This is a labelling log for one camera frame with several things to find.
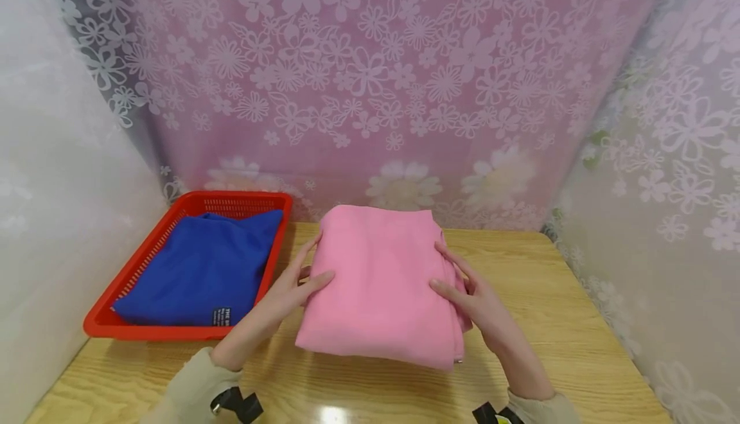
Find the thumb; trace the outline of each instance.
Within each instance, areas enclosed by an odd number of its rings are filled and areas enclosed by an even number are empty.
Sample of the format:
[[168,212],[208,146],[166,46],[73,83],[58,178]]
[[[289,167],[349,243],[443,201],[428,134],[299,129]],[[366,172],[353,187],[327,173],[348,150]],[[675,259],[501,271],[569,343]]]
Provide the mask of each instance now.
[[302,303],[305,303],[308,299],[308,296],[311,296],[312,293],[325,288],[326,285],[330,283],[332,279],[334,279],[334,274],[335,273],[332,271],[323,272],[322,274],[318,274],[315,277],[312,277],[301,286],[293,289],[292,292],[295,297],[294,305],[299,306]]
[[440,296],[446,298],[449,302],[454,303],[458,307],[464,308],[468,304],[467,294],[463,294],[456,288],[440,281],[439,279],[432,279],[429,281],[429,287],[434,289],[434,292],[437,292]]

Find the wood grain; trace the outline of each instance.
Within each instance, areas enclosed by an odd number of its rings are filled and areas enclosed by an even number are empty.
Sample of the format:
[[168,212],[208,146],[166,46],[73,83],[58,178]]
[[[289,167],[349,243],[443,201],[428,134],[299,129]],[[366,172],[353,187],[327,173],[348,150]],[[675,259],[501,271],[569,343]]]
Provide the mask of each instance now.
[[[292,225],[279,268],[316,231]],[[451,229],[446,239],[496,287],[584,423],[670,422],[544,235]],[[266,410],[260,423],[474,423],[471,411],[485,401],[506,403],[505,376],[477,330],[466,334],[466,359],[448,375],[300,350],[300,322],[300,313],[289,317],[245,366],[242,388],[257,390]],[[205,345],[213,342],[91,339],[26,422],[136,423]]]

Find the black strap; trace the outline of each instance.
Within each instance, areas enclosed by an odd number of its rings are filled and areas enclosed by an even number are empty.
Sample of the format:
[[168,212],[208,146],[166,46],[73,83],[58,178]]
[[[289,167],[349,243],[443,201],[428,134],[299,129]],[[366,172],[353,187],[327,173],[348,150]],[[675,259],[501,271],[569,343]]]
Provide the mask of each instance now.
[[250,424],[262,414],[262,405],[257,394],[242,398],[242,391],[238,387],[232,387],[220,393],[211,402],[211,412],[218,414],[221,409],[228,409],[236,413],[240,423]]
[[490,402],[485,402],[473,410],[473,416],[478,424],[498,424],[497,416],[508,419],[511,421],[511,424],[525,424],[524,421],[522,421],[519,416],[517,416],[508,407],[502,409],[499,413],[496,413],[496,410],[493,409]]

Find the beige sleeve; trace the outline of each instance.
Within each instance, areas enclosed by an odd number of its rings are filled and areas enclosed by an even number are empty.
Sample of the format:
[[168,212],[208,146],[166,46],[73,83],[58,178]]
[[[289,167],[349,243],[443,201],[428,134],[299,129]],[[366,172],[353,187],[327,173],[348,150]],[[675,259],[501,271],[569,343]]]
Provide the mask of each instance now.
[[576,409],[563,394],[550,400],[527,400],[508,391],[508,407],[526,424],[580,424]]
[[186,362],[172,378],[164,398],[141,418],[140,424],[206,424],[213,422],[211,401],[221,392],[239,386],[242,372],[214,366],[206,347]]

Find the red basket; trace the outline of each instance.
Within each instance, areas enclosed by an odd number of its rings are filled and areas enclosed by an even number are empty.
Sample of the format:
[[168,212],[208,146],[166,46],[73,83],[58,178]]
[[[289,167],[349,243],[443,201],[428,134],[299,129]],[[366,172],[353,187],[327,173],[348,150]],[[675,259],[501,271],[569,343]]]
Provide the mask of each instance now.
[[113,302],[125,296],[136,284],[152,258],[162,249],[172,229],[184,216],[215,213],[229,218],[282,210],[283,220],[277,229],[276,239],[265,265],[262,282],[254,303],[264,297],[272,283],[274,267],[278,262],[279,248],[290,218],[293,204],[291,196],[279,192],[253,191],[193,191],[181,196],[162,216],[146,240],[136,249],[131,259],[118,273],[116,279],[94,304],[84,321],[84,330],[91,337],[112,337],[120,340],[208,340],[221,339],[229,333],[230,326],[136,326],[122,320],[113,310]]

